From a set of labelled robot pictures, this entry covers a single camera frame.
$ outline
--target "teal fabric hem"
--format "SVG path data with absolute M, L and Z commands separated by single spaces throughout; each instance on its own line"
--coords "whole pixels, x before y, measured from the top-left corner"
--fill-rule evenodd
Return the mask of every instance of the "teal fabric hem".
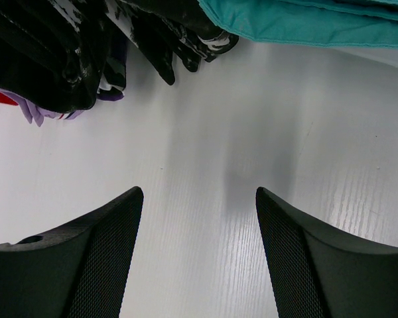
M 398 48 L 398 12 L 369 1 L 199 0 L 210 20 L 258 42 Z

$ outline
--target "tabletop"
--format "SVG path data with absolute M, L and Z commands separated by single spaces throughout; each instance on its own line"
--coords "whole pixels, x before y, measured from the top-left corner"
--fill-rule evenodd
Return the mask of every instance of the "tabletop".
M 176 84 L 129 52 L 127 89 L 40 129 L 0 105 L 0 243 L 140 186 L 121 317 L 277 317 L 259 186 L 349 233 L 398 246 L 398 69 L 241 40 Z

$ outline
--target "lavender fabric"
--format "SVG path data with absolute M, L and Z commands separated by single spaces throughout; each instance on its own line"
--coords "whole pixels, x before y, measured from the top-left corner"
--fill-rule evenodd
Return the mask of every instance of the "lavender fabric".
M 40 108 L 37 105 L 35 105 L 33 102 L 29 101 L 28 99 L 25 99 L 24 97 L 21 97 L 20 95 L 13 93 L 12 91 L 7 91 L 6 89 L 0 88 L 0 92 L 5 94 L 7 97 L 13 99 L 16 101 L 21 108 L 22 114 L 25 116 L 27 121 L 31 124 L 34 120 L 36 125 L 38 127 L 41 127 L 41 125 L 44 122 L 44 118 L 64 118 L 64 119 L 75 119 L 79 114 L 81 114 L 83 111 L 74 111 L 73 113 L 70 113 L 68 115 L 63 115 L 60 113 L 55 113 L 54 111 L 47 111 L 46 109 Z

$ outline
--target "scratch on surface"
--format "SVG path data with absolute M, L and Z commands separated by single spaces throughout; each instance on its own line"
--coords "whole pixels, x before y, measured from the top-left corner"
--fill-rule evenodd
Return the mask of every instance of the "scratch on surface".
M 306 140 L 308 139 L 308 136 L 309 136 L 310 133 L 311 133 L 311 129 L 312 129 L 312 125 L 313 125 L 313 124 L 314 124 L 314 121 L 311 122 L 310 128 L 308 129 L 308 133 L 307 133 L 306 136 L 305 136 L 304 144 L 302 145 L 302 148 L 301 148 L 301 150 L 300 150 L 300 152 L 299 152 L 299 157 L 298 157 L 298 159 L 300 158 L 300 156 L 301 156 L 301 154 L 302 154 L 302 152 L 303 152 L 303 150 L 304 150 L 304 148 L 305 148 Z

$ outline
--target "turquoise fabric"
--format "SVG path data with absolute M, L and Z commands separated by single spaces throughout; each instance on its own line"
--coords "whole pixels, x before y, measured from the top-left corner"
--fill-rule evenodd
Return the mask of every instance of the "turquoise fabric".
M 219 27 L 259 42 L 398 48 L 398 0 L 199 0 Z

